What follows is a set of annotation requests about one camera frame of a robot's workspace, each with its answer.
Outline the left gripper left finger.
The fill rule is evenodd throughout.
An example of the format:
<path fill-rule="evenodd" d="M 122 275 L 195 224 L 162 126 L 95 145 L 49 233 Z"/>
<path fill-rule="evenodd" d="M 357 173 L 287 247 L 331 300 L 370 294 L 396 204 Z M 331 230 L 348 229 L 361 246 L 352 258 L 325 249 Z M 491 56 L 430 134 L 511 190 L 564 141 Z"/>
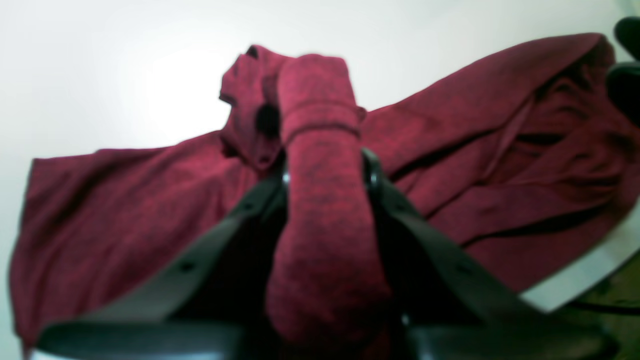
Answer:
<path fill-rule="evenodd" d="M 44 330 L 37 360 L 276 360 L 266 283 L 287 219 L 286 162 L 144 284 Z"/>

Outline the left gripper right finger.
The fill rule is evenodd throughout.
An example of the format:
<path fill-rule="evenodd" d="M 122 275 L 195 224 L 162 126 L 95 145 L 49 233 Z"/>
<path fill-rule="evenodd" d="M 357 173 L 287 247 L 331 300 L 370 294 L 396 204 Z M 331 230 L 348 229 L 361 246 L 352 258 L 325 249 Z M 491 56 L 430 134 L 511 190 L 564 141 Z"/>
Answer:
<path fill-rule="evenodd" d="M 544 314 L 430 226 L 362 149 L 382 266 L 393 292 L 393 360 L 612 360 L 599 325 Z"/>

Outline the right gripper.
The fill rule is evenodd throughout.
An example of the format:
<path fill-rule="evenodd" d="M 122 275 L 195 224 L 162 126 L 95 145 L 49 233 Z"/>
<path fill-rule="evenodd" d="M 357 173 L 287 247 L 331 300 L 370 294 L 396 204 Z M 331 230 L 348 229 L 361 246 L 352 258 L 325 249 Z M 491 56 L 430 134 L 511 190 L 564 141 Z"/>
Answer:
<path fill-rule="evenodd" d="M 632 60 L 611 66 L 606 74 L 606 91 L 615 107 L 640 127 L 640 18 L 622 18 L 615 24 L 614 36 Z"/>

